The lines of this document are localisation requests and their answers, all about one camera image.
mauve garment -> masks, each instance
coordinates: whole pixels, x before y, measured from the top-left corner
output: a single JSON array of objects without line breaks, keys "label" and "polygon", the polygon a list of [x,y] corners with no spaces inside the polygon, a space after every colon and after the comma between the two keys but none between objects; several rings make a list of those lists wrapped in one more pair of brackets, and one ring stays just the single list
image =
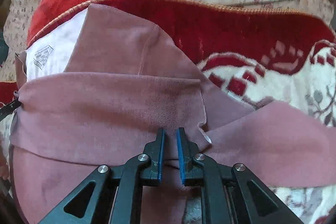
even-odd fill
[{"label": "mauve garment", "polygon": [[[29,223],[97,165],[141,153],[159,126],[169,135],[166,159],[176,158],[181,126],[217,162],[243,162],[268,185],[336,182],[334,128],[282,102],[253,111],[231,99],[157,25],[113,7],[90,5],[65,72],[25,83],[19,100],[12,171]],[[188,189],[177,169],[166,168],[163,180],[144,189],[143,224],[181,223]]]}]

garment tag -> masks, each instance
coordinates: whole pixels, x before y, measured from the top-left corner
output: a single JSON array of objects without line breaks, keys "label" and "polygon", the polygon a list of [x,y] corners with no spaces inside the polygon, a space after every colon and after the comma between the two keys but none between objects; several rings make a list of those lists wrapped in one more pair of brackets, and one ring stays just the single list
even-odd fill
[{"label": "garment tag", "polygon": [[49,45],[38,50],[35,53],[34,64],[38,66],[40,69],[42,69],[44,65],[47,63],[48,58],[53,50],[54,49],[50,47]]}]

white cloth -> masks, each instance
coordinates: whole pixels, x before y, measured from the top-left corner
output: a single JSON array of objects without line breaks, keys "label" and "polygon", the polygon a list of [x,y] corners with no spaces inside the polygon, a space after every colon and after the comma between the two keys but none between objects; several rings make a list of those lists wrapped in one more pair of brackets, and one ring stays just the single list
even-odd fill
[{"label": "white cloth", "polygon": [[82,30],[86,13],[87,9],[79,12],[26,50],[27,81],[65,70]]}]

